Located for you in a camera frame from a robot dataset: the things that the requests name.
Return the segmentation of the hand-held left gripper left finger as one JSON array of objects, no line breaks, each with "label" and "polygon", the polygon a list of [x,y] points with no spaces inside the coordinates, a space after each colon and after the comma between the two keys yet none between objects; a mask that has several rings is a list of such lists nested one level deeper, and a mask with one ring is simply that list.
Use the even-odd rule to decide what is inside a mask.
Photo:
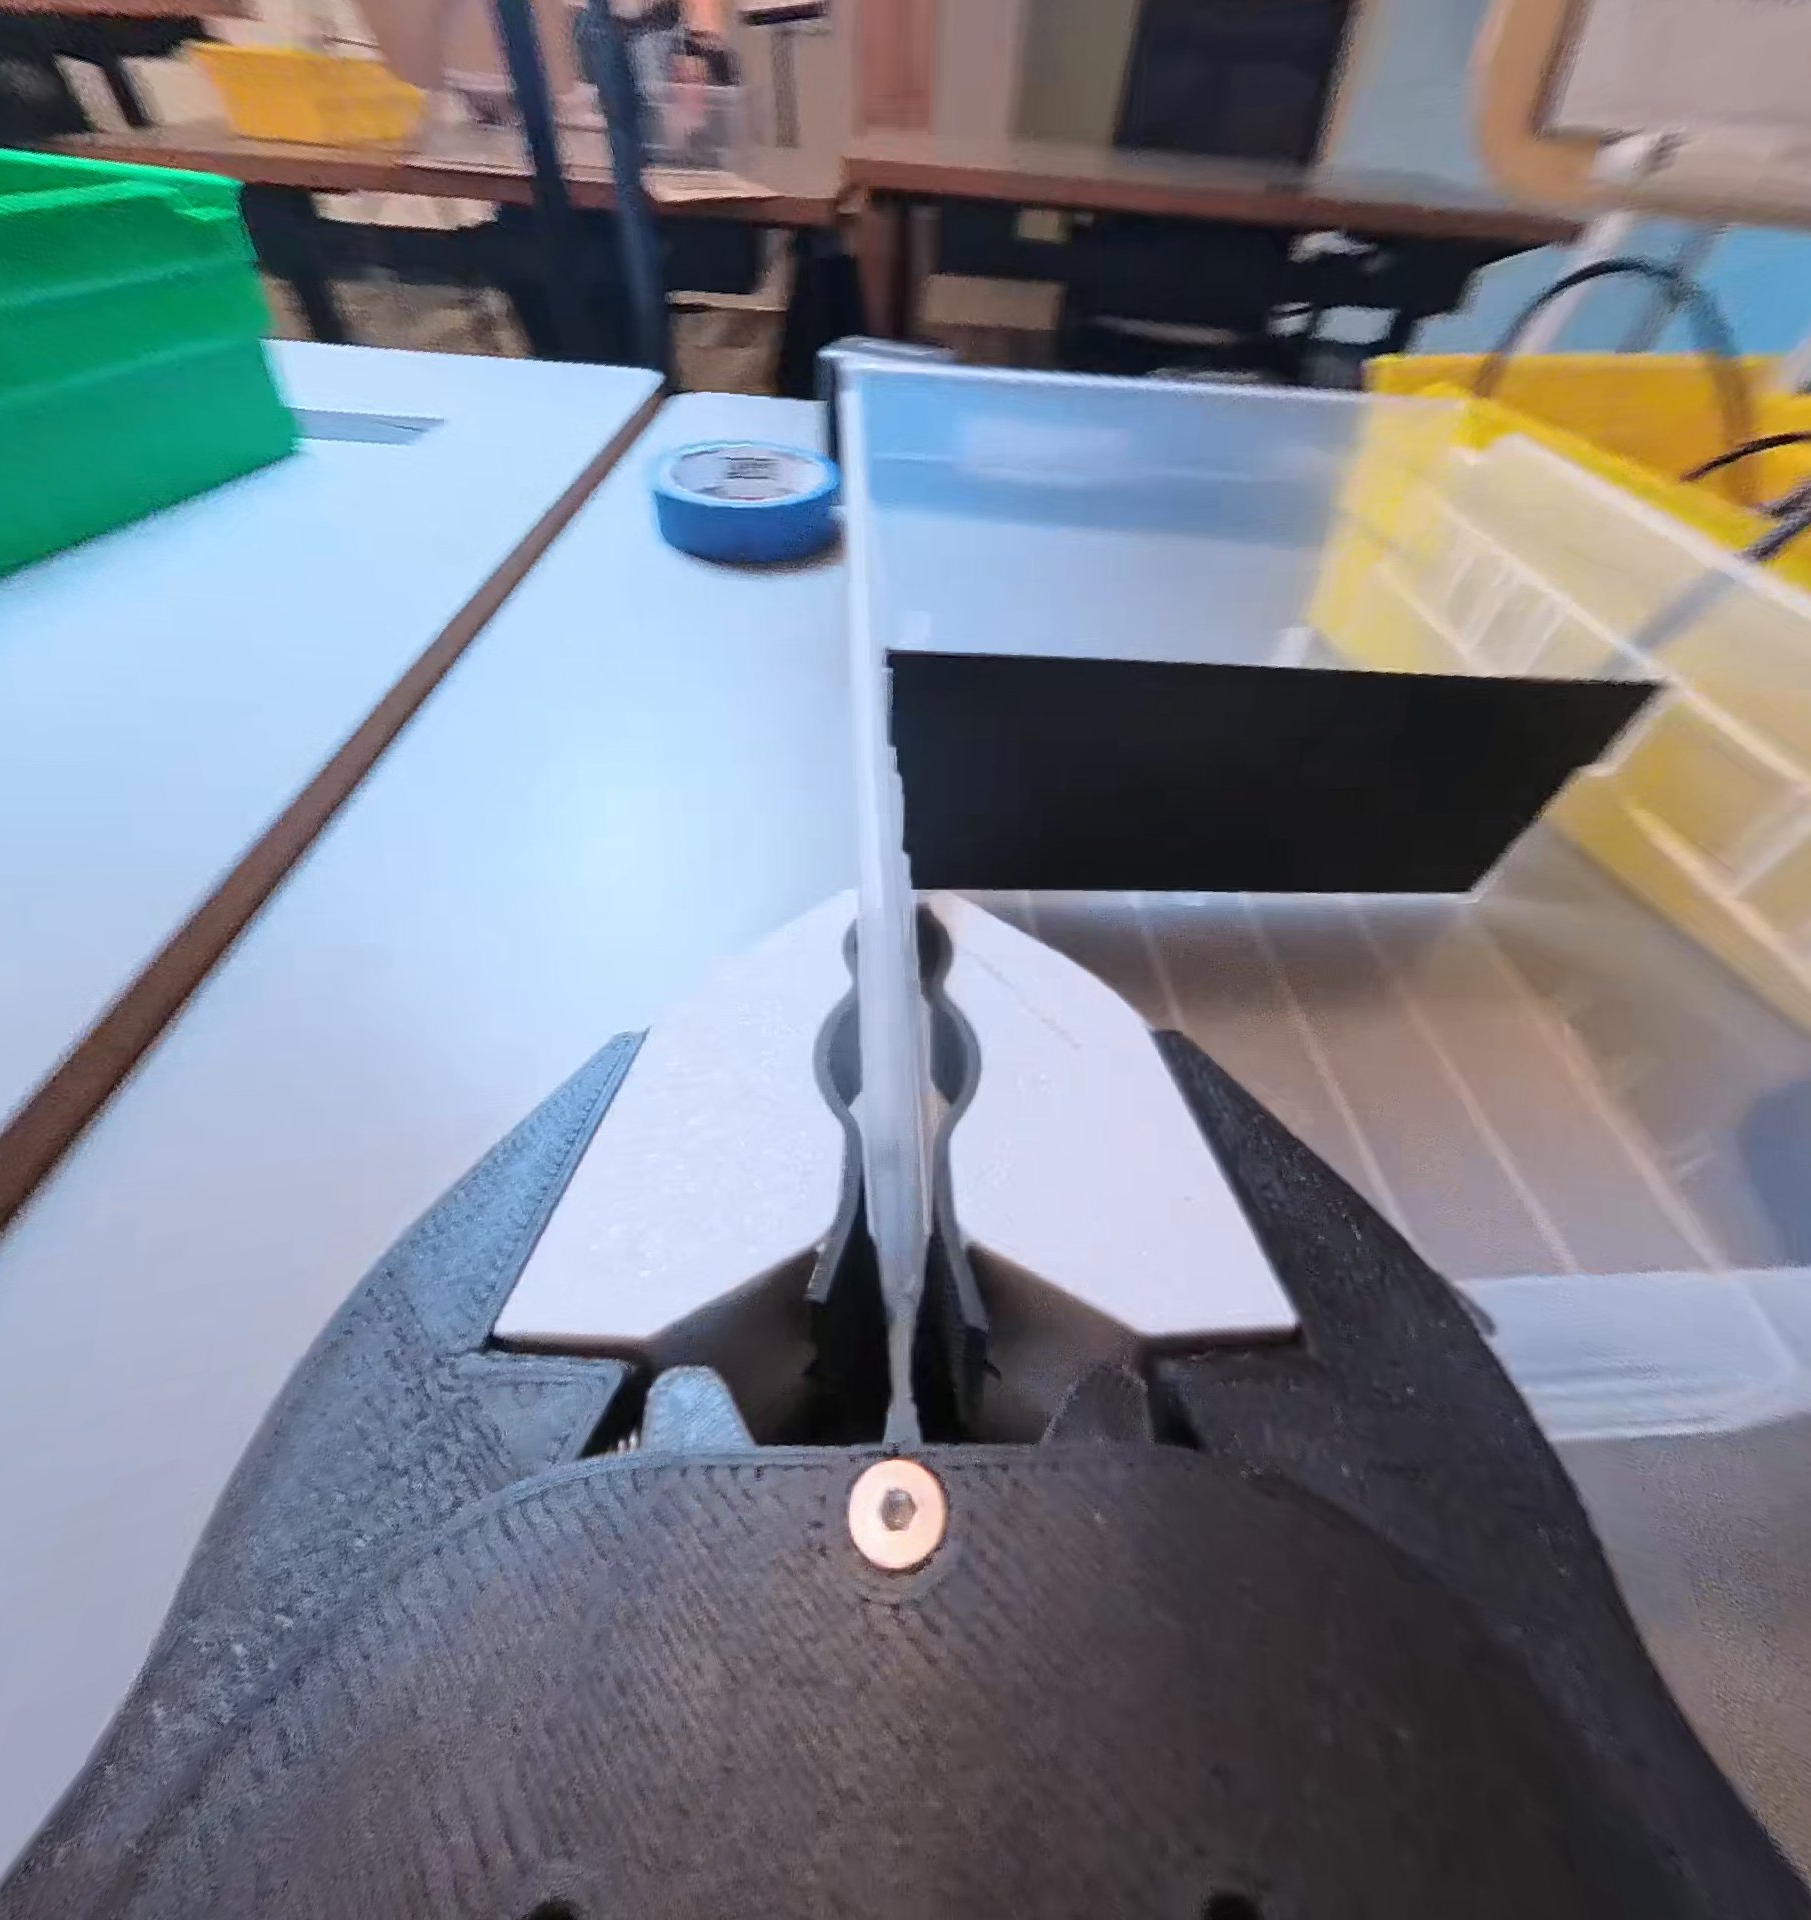
[{"label": "hand-held left gripper left finger", "polygon": [[636,1354],[814,1256],[843,1191],[820,1088],[851,988],[853,896],[831,896],[644,1033],[494,1323],[513,1347]]}]

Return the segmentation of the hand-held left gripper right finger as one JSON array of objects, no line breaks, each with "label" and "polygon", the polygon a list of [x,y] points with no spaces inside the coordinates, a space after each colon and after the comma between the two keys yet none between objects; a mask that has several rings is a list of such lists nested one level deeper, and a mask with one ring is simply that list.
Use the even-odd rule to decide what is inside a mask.
[{"label": "hand-held left gripper right finger", "polygon": [[1147,1020],[986,908],[927,908],[942,1003],[973,1044],[944,1155],[988,1364],[1295,1337],[1300,1313]]}]

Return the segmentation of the clear plastic organizer box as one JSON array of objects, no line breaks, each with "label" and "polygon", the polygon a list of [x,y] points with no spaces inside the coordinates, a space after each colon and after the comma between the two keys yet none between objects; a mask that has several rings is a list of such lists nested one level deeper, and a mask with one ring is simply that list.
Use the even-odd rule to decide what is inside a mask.
[{"label": "clear plastic organizer box", "polygon": [[1386,669],[1305,621],[1361,405],[1386,399],[844,367],[885,1244],[900,1261],[901,1191],[929,1199],[933,1178],[957,1235],[944,1148],[973,1044],[927,900],[962,897],[1331,1165],[1468,1297],[1547,1430],[1601,1445],[1808,1426],[1811,1033],[1549,807],[1466,897],[914,883],[895,652]]}]

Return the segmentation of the black divider panel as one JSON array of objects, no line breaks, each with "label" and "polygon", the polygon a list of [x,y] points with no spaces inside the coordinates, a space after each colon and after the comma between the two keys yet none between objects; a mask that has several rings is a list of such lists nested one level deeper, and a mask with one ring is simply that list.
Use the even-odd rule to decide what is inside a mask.
[{"label": "black divider panel", "polygon": [[892,655],[924,891],[1466,897],[1656,684]]}]

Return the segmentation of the blue tape roll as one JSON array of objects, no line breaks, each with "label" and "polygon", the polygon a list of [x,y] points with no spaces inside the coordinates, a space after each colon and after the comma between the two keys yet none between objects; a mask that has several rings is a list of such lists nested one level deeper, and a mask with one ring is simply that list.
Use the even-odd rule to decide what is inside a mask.
[{"label": "blue tape roll", "polygon": [[786,444],[682,444],[653,470],[662,539],[711,564],[805,564],[838,539],[840,468]]}]

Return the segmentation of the translucent compartment organizer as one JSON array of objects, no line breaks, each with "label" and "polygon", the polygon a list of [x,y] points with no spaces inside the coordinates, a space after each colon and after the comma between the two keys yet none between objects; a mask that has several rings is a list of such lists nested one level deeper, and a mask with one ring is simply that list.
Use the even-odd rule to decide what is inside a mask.
[{"label": "translucent compartment organizer", "polygon": [[1305,621],[1365,668],[1652,684],[1547,825],[1811,1033],[1811,592],[1462,405],[1361,419]]}]

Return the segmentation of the yellow plastic bin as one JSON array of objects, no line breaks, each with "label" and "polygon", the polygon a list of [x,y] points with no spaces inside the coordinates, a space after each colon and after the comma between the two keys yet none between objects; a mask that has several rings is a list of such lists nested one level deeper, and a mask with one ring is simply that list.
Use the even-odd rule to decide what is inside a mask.
[{"label": "yellow plastic bin", "polygon": [[197,42],[189,60],[212,87],[230,129],[246,140],[398,151],[427,117],[430,96],[377,60],[211,39]]},{"label": "yellow plastic bin", "polygon": [[1724,378],[1700,352],[1517,355],[1488,401],[1468,399],[1465,439],[1486,446],[1517,429],[1725,546],[1745,546],[1765,509],[1811,477],[1811,389],[1774,385],[1778,362]]}]

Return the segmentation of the wood-edged table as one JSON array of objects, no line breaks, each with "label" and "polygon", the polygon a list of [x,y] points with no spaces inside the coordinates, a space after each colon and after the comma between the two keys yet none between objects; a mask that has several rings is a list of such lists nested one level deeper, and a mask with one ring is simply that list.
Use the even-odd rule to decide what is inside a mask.
[{"label": "wood-edged table", "polygon": [[[532,167],[506,142],[451,140],[425,153],[355,151],[248,140],[211,123],[90,131],[49,140],[55,154],[216,175],[313,194],[390,194],[484,205],[532,205]],[[759,227],[833,227],[844,203],[843,162],[772,151],[745,169],[647,173],[665,217],[726,217]]]},{"label": "wood-edged table", "polygon": [[1583,219],[1476,185],[1350,167],[1259,164],[1073,142],[866,131],[844,185],[897,203],[1044,207],[1151,219],[1558,247]]}]

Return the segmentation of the green plastic bin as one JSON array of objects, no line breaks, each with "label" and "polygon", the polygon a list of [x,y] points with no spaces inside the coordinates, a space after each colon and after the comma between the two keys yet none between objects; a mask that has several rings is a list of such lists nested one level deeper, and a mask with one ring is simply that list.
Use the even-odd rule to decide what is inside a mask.
[{"label": "green plastic bin", "polygon": [[231,179],[0,148],[0,577],[300,444]]}]

